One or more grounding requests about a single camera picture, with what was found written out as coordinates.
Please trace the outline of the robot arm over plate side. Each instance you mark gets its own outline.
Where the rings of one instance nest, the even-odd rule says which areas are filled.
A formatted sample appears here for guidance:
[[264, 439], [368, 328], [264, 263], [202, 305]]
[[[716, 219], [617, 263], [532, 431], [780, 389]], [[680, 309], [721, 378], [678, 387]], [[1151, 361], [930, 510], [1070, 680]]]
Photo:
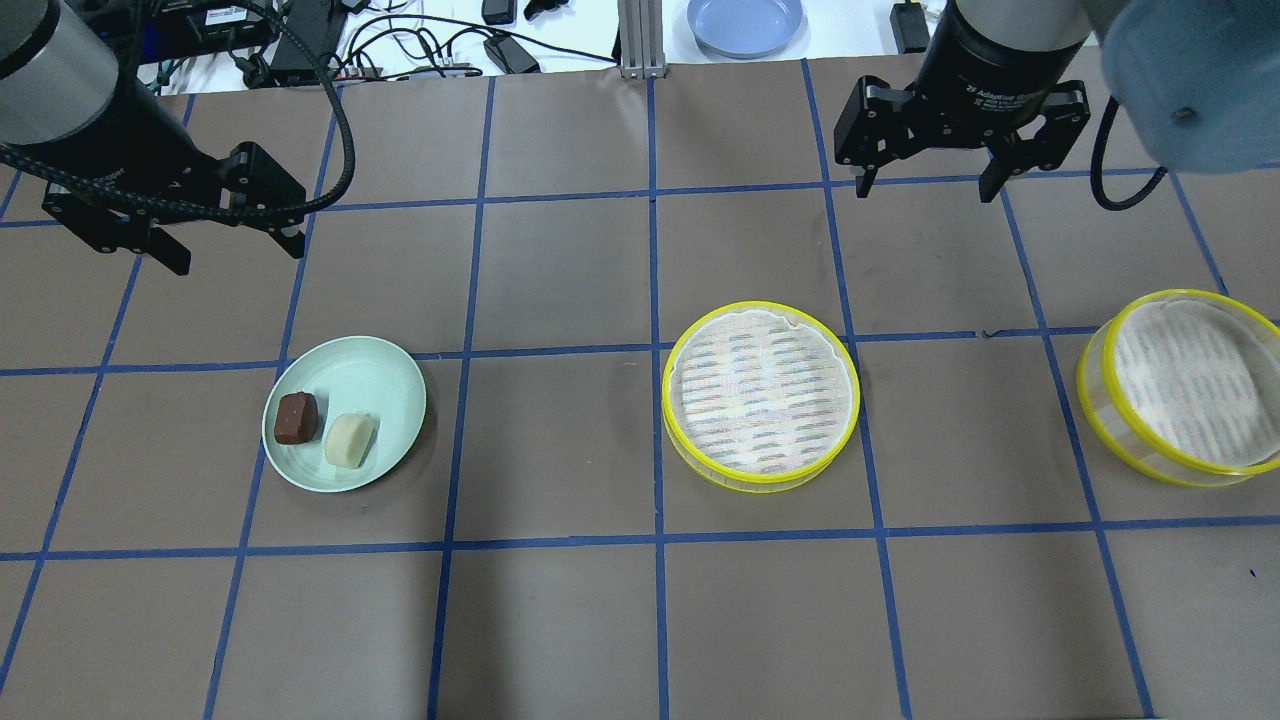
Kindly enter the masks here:
[[170, 224], [268, 234], [302, 258], [305, 187], [260, 145], [204, 152], [64, 1], [3, 4], [3, 163], [46, 181], [42, 209], [93, 251], [189, 272]]

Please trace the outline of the robot arm over steamer side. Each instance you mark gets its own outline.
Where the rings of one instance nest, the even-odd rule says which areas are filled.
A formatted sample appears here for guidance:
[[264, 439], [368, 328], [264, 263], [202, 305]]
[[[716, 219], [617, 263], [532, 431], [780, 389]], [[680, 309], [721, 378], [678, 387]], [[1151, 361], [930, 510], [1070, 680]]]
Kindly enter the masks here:
[[1056, 170], [1093, 113], [1064, 78], [1089, 37], [1108, 90], [1091, 154], [1101, 208], [1133, 208], [1172, 170], [1277, 160], [1275, 1], [948, 1], [908, 87], [855, 83], [835, 160], [863, 199], [883, 167], [932, 149], [989, 154], [982, 202], [1014, 176]]

